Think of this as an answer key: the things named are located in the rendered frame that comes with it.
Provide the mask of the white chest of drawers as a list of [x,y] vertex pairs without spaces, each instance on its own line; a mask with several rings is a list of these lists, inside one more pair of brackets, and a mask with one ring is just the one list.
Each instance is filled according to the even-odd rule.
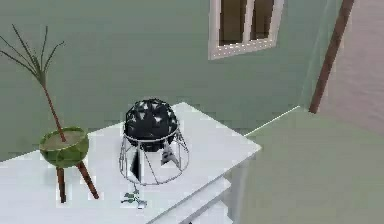
[[59,197],[56,170],[38,151],[0,162],[0,224],[181,224],[230,183],[224,174],[260,146],[186,103],[173,106],[189,152],[176,179],[139,189],[147,207],[123,201],[133,189],[119,171],[123,125],[89,134],[85,164],[95,199],[74,167],[65,172],[67,201]]

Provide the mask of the houseplant in green pot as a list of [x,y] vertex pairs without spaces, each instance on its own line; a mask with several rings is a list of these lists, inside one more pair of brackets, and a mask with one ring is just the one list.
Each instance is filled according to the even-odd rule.
[[65,169],[71,167],[76,167],[78,169],[93,198],[98,199],[98,191],[84,163],[84,159],[89,151],[88,133],[81,127],[63,127],[61,125],[47,87],[47,73],[51,60],[55,55],[57,48],[62,46],[64,41],[56,44],[48,56],[45,56],[48,41],[48,26],[45,26],[44,39],[40,53],[30,49],[28,43],[23,39],[15,24],[12,25],[12,29],[23,47],[25,54],[18,51],[1,35],[0,39],[18,55],[18,58],[4,50],[0,50],[0,54],[5,55],[19,66],[28,70],[37,80],[45,94],[55,122],[56,130],[45,134],[41,138],[38,148],[43,158],[56,169],[60,202],[65,203],[67,201]]

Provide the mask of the brown door frame post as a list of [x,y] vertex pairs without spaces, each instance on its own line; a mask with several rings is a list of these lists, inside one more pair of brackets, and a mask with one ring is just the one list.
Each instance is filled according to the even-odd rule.
[[355,0],[342,0],[308,111],[316,114]]

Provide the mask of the white framed window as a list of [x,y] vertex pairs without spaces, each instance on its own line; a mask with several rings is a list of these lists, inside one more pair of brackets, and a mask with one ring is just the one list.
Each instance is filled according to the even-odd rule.
[[209,60],[276,46],[285,0],[209,2]]

